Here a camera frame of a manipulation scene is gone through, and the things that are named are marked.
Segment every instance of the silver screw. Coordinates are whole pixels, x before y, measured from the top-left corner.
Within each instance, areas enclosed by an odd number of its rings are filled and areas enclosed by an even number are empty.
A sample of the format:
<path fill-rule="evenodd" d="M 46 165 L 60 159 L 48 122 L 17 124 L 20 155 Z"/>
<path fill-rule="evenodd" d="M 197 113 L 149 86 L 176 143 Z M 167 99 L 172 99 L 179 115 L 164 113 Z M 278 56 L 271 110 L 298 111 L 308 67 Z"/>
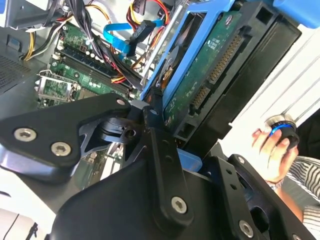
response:
<path fill-rule="evenodd" d="M 238 159 L 240 163 L 245 164 L 245 160 L 242 157 L 238 156 Z"/>
<path fill-rule="evenodd" d="M 301 238 L 300 238 L 300 237 L 298 237 L 298 236 L 297 236 L 297 235 L 295 235 L 295 234 L 293 234 L 292 236 L 293 236 L 293 240 L 301 240 Z"/>
<path fill-rule="evenodd" d="M 246 235 L 248 238 L 252 239 L 254 237 L 254 230 L 249 225 L 249 223 L 247 223 L 244 220 L 240 220 L 239 227 L 240 227 L 241 232 L 243 232 L 244 235 Z"/>
<path fill-rule="evenodd" d="M 13 133 L 15 139 L 22 142 L 31 142 L 36 139 L 37 133 L 36 131 L 30 128 L 18 128 Z"/>
<path fill-rule="evenodd" d="M 66 13 L 68 13 L 68 12 L 70 12 L 70 7 L 68 7 L 68 6 L 63 6 L 62 7 L 62 10 L 64 11 L 64 12 L 66 12 Z"/>
<path fill-rule="evenodd" d="M 186 202 L 179 196 L 174 196 L 171 199 L 171 206 L 179 214 L 185 214 L 187 212 Z"/>
<path fill-rule="evenodd" d="M 116 102 L 120 105 L 126 105 L 126 103 L 121 99 L 117 99 Z"/>
<path fill-rule="evenodd" d="M 156 110 L 151 109 L 150 112 L 153 113 L 154 115 L 158 115 Z"/>
<path fill-rule="evenodd" d="M 71 147 L 63 141 L 58 141 L 51 145 L 51 151 L 58 157 L 65 157 L 71 153 Z"/>

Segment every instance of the finger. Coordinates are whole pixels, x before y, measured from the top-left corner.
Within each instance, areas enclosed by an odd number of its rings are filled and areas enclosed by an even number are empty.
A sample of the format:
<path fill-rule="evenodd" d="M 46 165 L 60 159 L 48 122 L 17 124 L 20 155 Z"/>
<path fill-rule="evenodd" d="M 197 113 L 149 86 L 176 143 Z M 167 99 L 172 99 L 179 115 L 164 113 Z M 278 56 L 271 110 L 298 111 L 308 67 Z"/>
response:
<path fill-rule="evenodd" d="M 279 164 L 283 158 L 283 156 L 286 154 L 287 148 L 290 144 L 290 141 L 288 138 L 283 139 L 278 146 L 272 151 L 272 154 L 270 156 L 271 161 L 278 161 Z"/>
<path fill-rule="evenodd" d="M 256 140 L 261 134 L 261 130 L 257 129 L 253 134 L 252 134 L 252 146 L 255 144 Z"/>
<path fill-rule="evenodd" d="M 260 135 L 257 137 L 255 142 L 252 144 L 252 148 L 256 149 L 258 152 L 260 152 L 261 148 L 263 147 L 266 139 L 268 138 L 269 134 L 271 133 L 271 127 L 266 126 L 264 130 L 260 133 Z"/>
<path fill-rule="evenodd" d="M 287 175 L 287 172 L 291 168 L 291 165 L 295 161 L 299 154 L 298 147 L 291 148 L 282 158 L 282 163 L 280 165 L 281 173 Z"/>
<path fill-rule="evenodd" d="M 274 134 L 272 134 L 267 141 L 265 142 L 265 144 L 263 145 L 263 147 L 261 148 L 260 153 L 261 154 L 265 154 L 267 156 L 271 155 L 272 150 L 274 149 L 274 147 L 276 146 L 277 142 L 279 141 L 279 139 L 281 138 L 281 130 L 277 130 Z"/>

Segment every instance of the hand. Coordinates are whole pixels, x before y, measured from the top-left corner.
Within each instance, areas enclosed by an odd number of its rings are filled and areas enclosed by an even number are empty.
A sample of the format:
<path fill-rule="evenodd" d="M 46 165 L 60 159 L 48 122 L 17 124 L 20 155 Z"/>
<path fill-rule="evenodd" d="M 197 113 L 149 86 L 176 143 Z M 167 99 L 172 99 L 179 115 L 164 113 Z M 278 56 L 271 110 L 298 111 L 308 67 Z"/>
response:
<path fill-rule="evenodd" d="M 287 151 L 290 143 L 288 138 L 276 146 L 282 132 L 277 130 L 269 137 L 271 131 L 271 127 L 267 126 L 252 135 L 252 149 L 256 158 L 252 165 L 265 181 L 276 184 L 287 175 L 298 155 L 298 148 L 293 147 Z"/>

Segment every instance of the striped shirt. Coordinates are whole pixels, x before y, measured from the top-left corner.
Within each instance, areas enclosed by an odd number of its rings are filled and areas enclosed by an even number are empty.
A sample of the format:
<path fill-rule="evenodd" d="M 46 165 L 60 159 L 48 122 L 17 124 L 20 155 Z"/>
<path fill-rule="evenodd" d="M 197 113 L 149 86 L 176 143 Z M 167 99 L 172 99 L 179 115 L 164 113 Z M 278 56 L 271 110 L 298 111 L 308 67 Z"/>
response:
<path fill-rule="evenodd" d="M 296 182 L 320 204 L 320 160 L 298 156 L 287 176 Z M 303 211 L 303 224 L 320 240 L 320 207 L 306 206 Z"/>

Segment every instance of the black knob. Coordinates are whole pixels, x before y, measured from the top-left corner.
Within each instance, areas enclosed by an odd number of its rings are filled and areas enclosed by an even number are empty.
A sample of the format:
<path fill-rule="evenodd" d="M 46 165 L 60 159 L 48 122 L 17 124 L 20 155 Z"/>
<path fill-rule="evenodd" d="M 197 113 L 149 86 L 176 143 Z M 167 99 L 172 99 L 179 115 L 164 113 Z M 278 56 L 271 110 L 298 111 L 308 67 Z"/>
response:
<path fill-rule="evenodd" d="M 289 115 L 278 115 L 269 118 L 266 123 L 272 128 L 270 136 L 277 130 L 281 130 L 282 135 L 277 145 L 285 138 L 289 139 L 288 150 L 294 148 L 299 143 L 299 136 L 296 134 L 297 126 Z"/>

